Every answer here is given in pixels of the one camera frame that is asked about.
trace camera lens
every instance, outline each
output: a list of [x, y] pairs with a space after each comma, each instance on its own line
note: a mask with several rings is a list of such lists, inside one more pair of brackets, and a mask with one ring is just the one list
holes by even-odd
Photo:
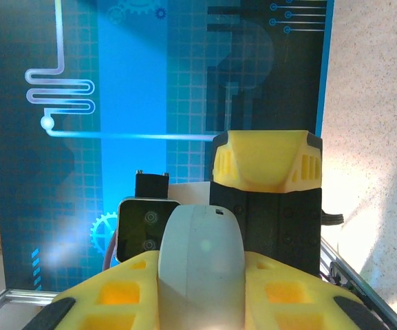
[[152, 251], [155, 250], [155, 248], [157, 247], [157, 244], [155, 243], [154, 240], [152, 239], [148, 239], [143, 243], [143, 248], [145, 251]]
[[153, 225], [158, 221], [158, 214], [154, 211], [149, 211], [144, 215], [144, 220], [149, 224]]

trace blue poster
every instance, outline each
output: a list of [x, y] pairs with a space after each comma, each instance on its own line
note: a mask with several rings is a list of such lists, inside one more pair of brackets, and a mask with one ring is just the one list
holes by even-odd
[[136, 170], [209, 178], [228, 129], [320, 134], [333, 0], [0, 1], [6, 285], [99, 273]]

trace yellow 3d printed part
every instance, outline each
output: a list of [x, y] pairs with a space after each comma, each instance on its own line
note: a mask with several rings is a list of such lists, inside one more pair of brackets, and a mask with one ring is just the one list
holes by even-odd
[[229, 131], [215, 144], [218, 184], [258, 193], [321, 187], [322, 140], [308, 131]]
[[[158, 255], [145, 252], [58, 295], [54, 303], [67, 297], [76, 302], [56, 330], [160, 330]], [[334, 300], [365, 308], [350, 292], [260, 254], [245, 256], [243, 330], [362, 329]]]

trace white wall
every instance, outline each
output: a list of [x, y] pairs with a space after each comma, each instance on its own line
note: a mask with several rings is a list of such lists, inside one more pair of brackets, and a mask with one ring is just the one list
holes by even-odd
[[335, 0], [323, 235], [397, 311], [397, 1]]

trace gear graphic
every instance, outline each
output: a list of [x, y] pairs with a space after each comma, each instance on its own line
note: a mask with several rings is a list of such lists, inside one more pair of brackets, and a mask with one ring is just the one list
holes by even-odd
[[105, 256], [109, 241], [114, 235], [114, 230], [117, 226], [117, 213], [107, 213], [101, 215], [100, 218], [96, 219], [91, 228], [92, 233], [90, 234], [91, 242], [94, 248]]
[[119, 5], [112, 6], [108, 9], [108, 19], [114, 25], [118, 25], [125, 20], [125, 11], [124, 8], [121, 8]]
[[166, 9], [164, 9], [163, 7], [159, 7], [155, 11], [155, 17], [157, 17], [158, 19], [164, 19], [166, 15], [167, 15]]
[[118, 7], [125, 8], [131, 13], [148, 14], [160, 5], [160, 0], [119, 0]]

